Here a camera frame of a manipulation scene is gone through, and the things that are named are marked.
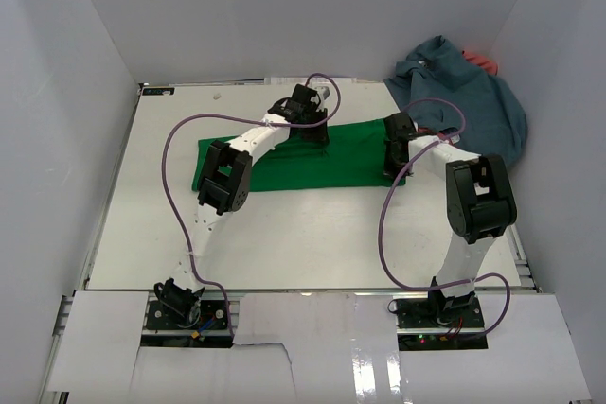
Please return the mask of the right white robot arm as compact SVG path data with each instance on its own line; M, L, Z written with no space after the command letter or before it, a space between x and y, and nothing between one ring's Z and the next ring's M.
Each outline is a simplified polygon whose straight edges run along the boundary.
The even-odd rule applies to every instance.
M427 290L427 313L435 325L447 327L474 303L475 282L487 252L517 219L507 167L497 154L467 152L447 139L419 132L406 113L392 114L383 124L383 173L393 184L409 176L415 165L445 184L453 234Z

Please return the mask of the green polo shirt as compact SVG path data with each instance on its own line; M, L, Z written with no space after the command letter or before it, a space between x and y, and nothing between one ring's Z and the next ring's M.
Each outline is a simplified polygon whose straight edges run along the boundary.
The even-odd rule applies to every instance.
M199 140L191 190L200 190L205 159L220 142L252 156L251 192L393 184L384 169L387 134L381 119L327 126L326 144L306 141L304 132L261 126L239 136Z

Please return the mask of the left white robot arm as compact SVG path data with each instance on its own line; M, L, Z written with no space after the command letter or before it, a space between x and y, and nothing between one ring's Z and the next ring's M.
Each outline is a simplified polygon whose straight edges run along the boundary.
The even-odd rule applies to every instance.
M308 133L313 143L327 144L328 121L335 115L325 107L329 97L329 87L311 87L305 82L297 84L290 96L276 101L259 121L225 114L195 114L178 122L169 132L161 155L161 180L169 206L184 234L186 253L179 261L176 274L164 283L155 284L153 290L163 310L179 327L190 329L201 325L201 297L205 287L217 288L223 299L228 299L223 285L200 276L197 260L226 216L240 210L246 202L254 164L286 142L296 130ZM195 184L198 201L195 226L188 229L169 190L169 147L179 129L206 118L233 121L251 128L234 139L215 140L208 146Z

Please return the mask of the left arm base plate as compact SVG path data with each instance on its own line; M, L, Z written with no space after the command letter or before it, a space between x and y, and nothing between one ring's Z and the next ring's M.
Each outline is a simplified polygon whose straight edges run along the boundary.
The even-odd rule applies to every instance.
M144 347L219 348L233 345L223 301L202 300L185 321L157 300L148 304L141 335Z

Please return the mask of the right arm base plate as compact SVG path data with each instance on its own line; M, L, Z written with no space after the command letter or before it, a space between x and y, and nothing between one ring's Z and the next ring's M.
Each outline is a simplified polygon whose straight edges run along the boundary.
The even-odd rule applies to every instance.
M478 299L438 316L426 298L398 298L387 305L396 317L401 352L486 350L485 322Z

